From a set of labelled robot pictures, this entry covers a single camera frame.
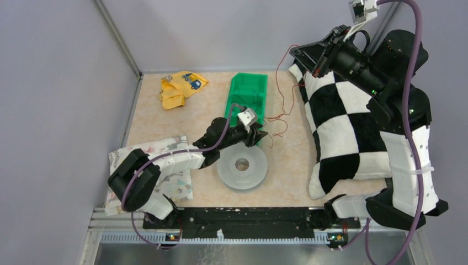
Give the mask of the grey cable spool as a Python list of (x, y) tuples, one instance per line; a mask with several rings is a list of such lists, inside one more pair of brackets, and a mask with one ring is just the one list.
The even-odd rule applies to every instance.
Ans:
[(221, 181), (237, 192), (249, 192), (259, 187), (268, 172), (268, 161), (259, 146), (246, 147), (243, 143), (220, 152), (216, 162)]

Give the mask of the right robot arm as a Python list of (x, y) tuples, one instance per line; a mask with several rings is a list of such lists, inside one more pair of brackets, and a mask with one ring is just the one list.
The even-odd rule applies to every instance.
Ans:
[(415, 230), (449, 208), (433, 188), (430, 101), (411, 82), (429, 55), (419, 31), (392, 30), (373, 53), (354, 38), (341, 25), (289, 51), (317, 147), (310, 193), (318, 199), (341, 180), (389, 178), (378, 192), (335, 196), (323, 219), (330, 227), (358, 217)]

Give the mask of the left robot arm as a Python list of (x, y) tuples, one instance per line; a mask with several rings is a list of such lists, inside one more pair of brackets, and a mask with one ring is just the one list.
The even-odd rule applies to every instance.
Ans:
[(220, 158), (221, 150), (239, 143), (253, 147), (266, 136), (268, 133), (258, 122), (247, 130), (242, 123), (231, 127), (226, 118), (218, 117), (188, 147), (155, 157), (142, 149), (132, 150), (109, 176), (107, 184), (123, 211), (141, 211), (150, 222), (157, 221), (163, 228), (170, 228), (177, 221), (176, 205), (169, 196), (155, 192), (163, 180), (179, 172), (209, 167)]

